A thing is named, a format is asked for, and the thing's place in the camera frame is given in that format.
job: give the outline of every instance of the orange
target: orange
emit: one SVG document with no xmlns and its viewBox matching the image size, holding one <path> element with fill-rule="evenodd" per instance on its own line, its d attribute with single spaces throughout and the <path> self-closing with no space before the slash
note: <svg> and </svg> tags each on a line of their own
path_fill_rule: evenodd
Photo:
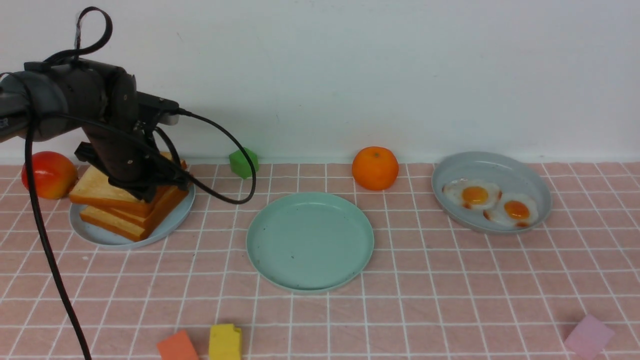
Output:
<svg viewBox="0 0 640 360">
<path fill-rule="evenodd" d="M 388 189 L 398 177 L 400 166 L 394 153 L 384 147 L 367 147 L 353 159 L 353 179 L 365 189 L 380 191 Z"/>
</svg>

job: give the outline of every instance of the green toy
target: green toy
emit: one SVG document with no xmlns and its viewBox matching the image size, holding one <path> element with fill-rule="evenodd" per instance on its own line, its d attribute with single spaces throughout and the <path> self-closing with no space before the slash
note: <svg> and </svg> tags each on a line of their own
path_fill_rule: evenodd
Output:
<svg viewBox="0 0 640 360">
<path fill-rule="evenodd" d="M 258 164 L 258 156 L 253 151 L 247 148 L 244 148 L 244 151 L 246 151 L 246 153 L 249 155 L 249 158 L 251 159 L 251 162 L 255 167 L 255 171 L 258 172 L 258 170 L 260 170 L 260 165 Z M 249 166 L 249 163 L 240 150 L 229 155 L 229 162 L 231 163 L 231 171 L 233 171 L 235 175 L 238 175 L 243 179 L 251 177 L 251 167 Z"/>
</svg>

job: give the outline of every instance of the yellow sponge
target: yellow sponge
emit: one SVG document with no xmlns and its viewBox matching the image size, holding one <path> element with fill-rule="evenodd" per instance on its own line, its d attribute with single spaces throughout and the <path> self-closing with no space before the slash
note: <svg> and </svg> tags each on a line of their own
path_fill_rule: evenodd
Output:
<svg viewBox="0 0 640 360">
<path fill-rule="evenodd" d="M 209 336 L 209 359 L 241 360 L 242 329 L 232 323 L 213 325 Z"/>
</svg>

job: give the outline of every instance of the toast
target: toast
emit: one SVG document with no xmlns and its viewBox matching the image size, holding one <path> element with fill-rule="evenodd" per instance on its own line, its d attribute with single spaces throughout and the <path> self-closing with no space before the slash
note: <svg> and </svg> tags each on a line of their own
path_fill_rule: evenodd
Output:
<svg viewBox="0 0 640 360">
<path fill-rule="evenodd" d="M 163 152 L 165 158 L 171 158 L 169 152 Z M 182 168 L 187 164 L 181 161 Z M 119 210 L 137 217 L 147 218 L 169 186 L 158 186 L 156 196 L 151 202 L 138 200 L 127 190 L 109 184 L 109 177 L 95 167 L 89 167 L 82 178 L 69 193 L 69 200 L 74 204 L 95 206 L 102 209 Z"/>
<path fill-rule="evenodd" d="M 151 213 L 147 217 L 139 217 L 136 222 L 127 221 L 94 206 L 87 206 L 80 211 L 80 219 L 131 241 L 141 241 L 148 238 L 156 230 L 188 193 L 176 186 L 171 186 L 158 199 Z"/>
</svg>

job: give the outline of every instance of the empty plate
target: empty plate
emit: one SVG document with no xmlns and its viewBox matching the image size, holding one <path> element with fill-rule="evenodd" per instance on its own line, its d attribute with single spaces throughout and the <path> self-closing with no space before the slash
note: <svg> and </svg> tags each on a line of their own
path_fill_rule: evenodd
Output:
<svg viewBox="0 0 640 360">
<path fill-rule="evenodd" d="M 246 248 L 258 272 L 296 292 L 338 288 L 373 253 L 373 229 L 354 204 L 329 193 L 296 193 L 264 208 L 249 227 Z"/>
</svg>

